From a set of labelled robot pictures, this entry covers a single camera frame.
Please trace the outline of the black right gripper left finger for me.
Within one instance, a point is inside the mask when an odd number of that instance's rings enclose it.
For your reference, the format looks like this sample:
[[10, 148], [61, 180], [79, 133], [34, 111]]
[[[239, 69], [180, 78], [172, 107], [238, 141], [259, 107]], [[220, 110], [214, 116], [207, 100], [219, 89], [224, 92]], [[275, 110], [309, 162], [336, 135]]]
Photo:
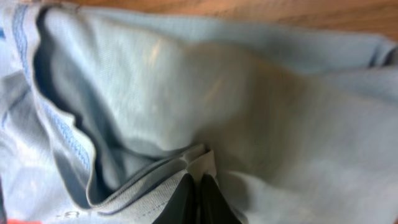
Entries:
[[196, 205], [194, 179], [190, 174], [185, 174], [153, 224], [193, 224]]

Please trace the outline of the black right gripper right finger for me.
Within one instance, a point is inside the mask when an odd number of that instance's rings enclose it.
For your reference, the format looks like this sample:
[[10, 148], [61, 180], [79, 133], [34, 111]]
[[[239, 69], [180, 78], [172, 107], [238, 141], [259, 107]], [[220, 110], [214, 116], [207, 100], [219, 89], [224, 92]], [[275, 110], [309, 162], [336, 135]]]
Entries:
[[205, 174], [200, 182], [200, 223], [241, 224], [220, 192], [211, 175]]

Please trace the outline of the light blue t-shirt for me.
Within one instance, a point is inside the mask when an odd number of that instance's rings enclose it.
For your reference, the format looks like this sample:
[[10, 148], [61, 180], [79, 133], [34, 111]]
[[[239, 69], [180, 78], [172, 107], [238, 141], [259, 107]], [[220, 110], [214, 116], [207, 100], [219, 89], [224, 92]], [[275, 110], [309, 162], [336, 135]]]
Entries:
[[152, 223], [209, 177], [242, 223], [394, 223], [397, 43], [1, 3], [2, 223]]

